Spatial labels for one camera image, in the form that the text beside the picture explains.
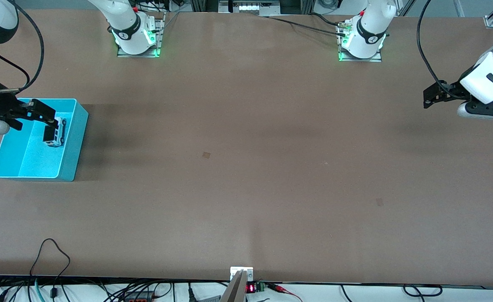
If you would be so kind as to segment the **cyan plastic bin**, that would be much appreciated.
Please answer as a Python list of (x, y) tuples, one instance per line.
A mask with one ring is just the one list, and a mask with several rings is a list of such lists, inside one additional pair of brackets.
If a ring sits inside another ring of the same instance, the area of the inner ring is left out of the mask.
[(22, 130), (11, 129), (0, 143), (0, 178), (40, 182), (74, 180), (89, 113), (74, 98), (41, 98), (66, 119), (65, 143), (43, 143), (46, 124), (22, 120)]

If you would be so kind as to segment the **red alligator clip lead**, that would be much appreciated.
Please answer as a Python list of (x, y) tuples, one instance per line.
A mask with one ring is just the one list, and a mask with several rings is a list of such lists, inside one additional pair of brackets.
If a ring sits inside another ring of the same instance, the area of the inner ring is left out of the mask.
[(298, 295), (288, 291), (287, 289), (285, 289), (284, 287), (280, 286), (280, 285), (277, 285), (277, 284), (274, 284), (274, 283), (268, 283), (266, 282), (265, 283), (265, 286), (268, 288), (268, 289), (271, 289), (279, 294), (287, 294), (289, 296), (293, 296), (295, 298), (297, 298), (299, 300), (299, 302), (304, 302), (302, 300), (302, 298), (300, 298)]

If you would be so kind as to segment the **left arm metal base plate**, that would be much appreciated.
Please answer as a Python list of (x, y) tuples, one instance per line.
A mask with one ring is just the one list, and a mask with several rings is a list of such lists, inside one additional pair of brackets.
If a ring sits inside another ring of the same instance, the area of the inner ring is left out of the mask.
[(338, 23), (335, 27), (338, 36), (338, 59), (339, 61), (354, 62), (381, 62), (381, 49), (387, 37), (386, 33), (381, 36), (370, 36), (365, 39), (354, 28), (356, 23)]

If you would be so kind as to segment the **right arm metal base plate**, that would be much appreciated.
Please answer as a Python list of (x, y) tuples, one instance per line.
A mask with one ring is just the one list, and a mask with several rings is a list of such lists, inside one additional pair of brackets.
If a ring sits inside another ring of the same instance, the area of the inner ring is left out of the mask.
[(159, 57), (162, 47), (165, 19), (158, 19), (147, 15), (145, 12), (137, 12), (140, 17), (140, 27), (131, 40), (121, 40), (115, 35), (118, 57)]

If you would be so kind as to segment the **lit metal frame unit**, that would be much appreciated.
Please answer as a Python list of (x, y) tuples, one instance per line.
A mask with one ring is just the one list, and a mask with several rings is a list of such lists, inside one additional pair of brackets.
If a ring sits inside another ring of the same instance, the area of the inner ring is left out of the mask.
[(279, 0), (218, 0), (218, 13), (249, 13), (256, 16), (278, 16)]

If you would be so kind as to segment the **white jeep toy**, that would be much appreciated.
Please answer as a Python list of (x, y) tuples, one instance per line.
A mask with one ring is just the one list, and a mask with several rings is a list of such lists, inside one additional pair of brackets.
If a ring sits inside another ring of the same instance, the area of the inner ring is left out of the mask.
[(65, 143), (65, 127), (66, 127), (66, 119), (59, 117), (56, 118), (57, 127), (53, 126), (45, 126), (43, 133), (43, 143), (45, 143), (49, 147), (60, 147)]

